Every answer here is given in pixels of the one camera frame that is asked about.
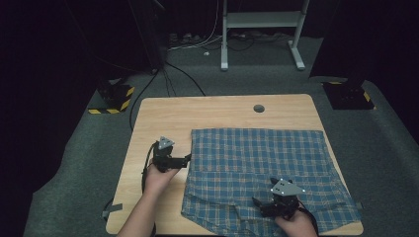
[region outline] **wire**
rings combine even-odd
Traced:
[[[130,127],[131,131],[133,131],[133,126],[132,126],[132,111],[133,111],[134,105],[138,101],[138,99],[142,95],[142,93],[144,93],[145,89],[147,89],[148,86],[150,86],[151,82],[153,82],[154,78],[156,78],[158,72],[159,72],[159,70],[157,69],[157,72],[154,74],[153,78],[151,78],[151,80],[147,83],[147,85],[145,85],[145,87],[142,89],[142,91],[136,97],[135,101],[132,103],[132,106],[131,106],[130,112],[129,112],[129,127]]]
[[[180,69],[180,68],[178,68],[178,67],[176,67],[176,66],[174,66],[174,65],[172,65],[172,64],[170,64],[169,62],[167,62],[166,61],[166,64],[167,65],[169,65],[169,66],[171,66],[171,67],[173,67],[173,68],[175,68],[175,69],[177,69],[177,70],[179,70],[179,71],[181,71],[181,72],[183,72],[185,75],[187,75],[194,83],[195,83],[195,85],[198,87],[198,89],[200,89],[200,91],[201,91],[201,93],[203,93],[203,95],[204,96],[206,96],[206,93],[204,93],[204,91],[203,91],[203,89],[201,89],[201,87],[200,87],[200,85],[198,85],[198,83],[197,83],[197,81],[195,81],[195,79],[194,78],[192,78],[192,76],[190,76],[188,73],[186,73],[185,71],[183,71],[182,69]]]
[[[86,35],[84,34],[82,28],[80,27],[80,24],[78,23],[78,21],[76,19],[76,16],[74,15],[73,11],[71,11],[71,8],[68,5],[67,0],[64,0],[64,4],[65,4],[65,7],[68,10],[68,13],[70,14],[73,22],[74,22],[74,25],[77,27],[77,30],[80,32],[80,35],[82,36],[83,40],[85,41],[85,43],[87,45],[87,48],[88,48],[90,54],[92,54],[96,59],[98,59],[98,60],[100,60],[102,62],[105,62],[107,64],[110,64],[112,66],[118,67],[120,69],[127,70],[127,71],[132,71],[132,72],[136,72],[136,73],[140,73],[141,72],[141,71],[138,71],[138,70],[135,70],[135,69],[131,69],[131,68],[127,68],[127,67],[124,67],[124,66],[117,65],[115,63],[112,63],[112,62],[110,62],[110,61],[108,61],[108,60],[106,60],[106,59],[104,59],[104,58],[96,55],[95,52],[93,52],[92,47],[89,45],[89,41],[87,40]]]
[[[170,51],[170,50],[181,49],[181,48],[192,48],[192,47],[200,47],[200,46],[203,46],[203,45],[207,45],[207,41],[208,41],[208,40],[210,40],[210,39],[212,38],[213,33],[215,32],[216,23],[217,23],[217,21],[218,21],[218,6],[219,6],[219,0],[216,0],[215,22],[214,22],[214,24],[213,24],[212,32],[211,32],[211,34],[209,35],[209,37],[208,37],[206,40],[204,40],[204,41],[202,41],[202,42],[199,42],[199,43],[197,43],[197,44],[191,45],[191,46],[179,46],[179,47],[172,47],[172,48],[169,48],[169,51]]]
[[[173,84],[172,84],[172,80],[170,79],[169,75],[167,74],[167,71],[163,69],[163,73],[164,73],[164,77],[166,78],[166,90],[167,90],[167,95],[170,97],[170,93],[169,93],[169,87],[168,87],[168,83],[170,83],[170,87],[172,88],[173,94],[176,95],[176,91],[175,88],[173,88]]]

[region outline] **gray carpet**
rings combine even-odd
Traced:
[[[229,42],[235,49],[247,45],[249,42]],[[300,40],[304,71],[296,70],[284,40],[255,43],[243,51],[231,49],[227,72],[219,69],[219,49],[173,50],[167,61],[195,78],[208,96],[310,95],[349,191],[355,201],[364,205],[362,236],[418,236],[418,145],[379,88],[369,81],[363,88],[376,110],[332,110],[320,82],[342,79],[308,78],[320,45],[321,39]],[[165,69],[177,96],[201,95],[185,74],[170,66]],[[146,73],[129,78],[127,83],[135,87],[134,98],[150,79]],[[133,120],[141,99],[167,96],[165,77],[159,73],[134,105]],[[117,115],[84,114],[66,146],[59,171],[34,193],[25,236],[109,236],[101,213],[115,193],[125,160],[131,135],[128,117],[129,111]]]

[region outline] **table top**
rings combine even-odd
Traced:
[[[264,112],[254,111],[255,106]],[[117,234],[141,197],[141,172],[152,143],[165,136],[175,142],[172,156],[191,153],[191,130],[211,127],[249,127],[271,129],[311,129],[324,127],[315,105],[308,95],[262,95],[148,98],[141,102],[126,160],[121,172],[113,205],[123,209],[110,213],[107,231]],[[327,134],[326,144],[335,168],[346,186],[332,151]],[[159,200],[156,216],[157,234],[213,235],[181,215],[188,168],[182,169],[171,181]],[[361,221],[322,235],[360,235]]]

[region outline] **human hand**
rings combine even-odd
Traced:
[[[290,220],[285,220],[281,216],[277,216],[275,222],[289,237],[317,237],[311,219],[307,214],[299,210],[295,212]]]
[[[147,169],[147,178],[145,179],[144,195],[153,195],[156,198],[164,192],[172,178],[179,172],[179,169],[168,170],[161,173],[154,164]]]

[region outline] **blue plaid fabric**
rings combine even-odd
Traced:
[[[319,231],[360,220],[336,172],[323,132],[260,128],[192,131],[192,160],[182,215],[224,236],[283,236],[252,197],[270,202],[270,179],[293,180]]]

